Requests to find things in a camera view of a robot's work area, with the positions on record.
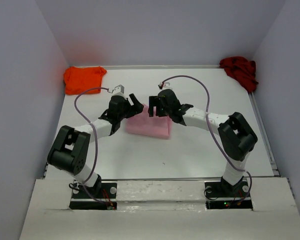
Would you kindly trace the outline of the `pink t shirt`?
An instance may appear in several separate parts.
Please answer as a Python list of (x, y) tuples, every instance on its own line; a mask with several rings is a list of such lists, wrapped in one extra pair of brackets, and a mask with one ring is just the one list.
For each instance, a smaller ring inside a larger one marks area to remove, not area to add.
[(168, 116), (149, 117), (149, 106), (143, 105), (141, 113), (126, 120), (125, 131), (128, 134), (169, 139), (172, 127), (172, 120)]

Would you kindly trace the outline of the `orange t shirt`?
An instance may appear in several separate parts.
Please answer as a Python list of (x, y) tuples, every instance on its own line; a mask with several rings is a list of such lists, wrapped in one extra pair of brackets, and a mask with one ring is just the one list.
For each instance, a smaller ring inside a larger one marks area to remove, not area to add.
[(107, 70), (101, 66), (97, 67), (74, 67), (65, 70), (63, 81), (65, 83), (66, 95), (79, 95), (84, 91), (86, 95), (99, 94), (101, 92), (102, 81)]

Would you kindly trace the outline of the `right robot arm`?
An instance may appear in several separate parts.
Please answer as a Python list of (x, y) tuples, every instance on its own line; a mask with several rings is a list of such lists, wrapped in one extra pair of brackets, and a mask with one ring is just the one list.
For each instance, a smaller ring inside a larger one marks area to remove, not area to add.
[(150, 117), (169, 117), (174, 123), (210, 132), (227, 163), (220, 180), (226, 194), (235, 194), (246, 172), (245, 165), (258, 137), (239, 112), (231, 115), (211, 113), (191, 104), (181, 104), (171, 89), (149, 97)]

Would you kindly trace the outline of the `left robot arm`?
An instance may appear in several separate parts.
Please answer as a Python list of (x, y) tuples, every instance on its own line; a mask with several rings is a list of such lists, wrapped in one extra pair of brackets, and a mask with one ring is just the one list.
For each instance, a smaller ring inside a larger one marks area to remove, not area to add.
[(79, 191), (99, 202), (97, 195), (102, 188), (102, 178), (95, 173), (98, 160), (98, 139), (112, 136), (121, 126), (121, 121), (142, 113), (144, 105), (135, 95), (132, 102), (122, 94), (111, 96), (108, 108), (94, 122), (73, 128), (62, 126), (47, 156), (47, 163), (71, 175), (80, 185)]

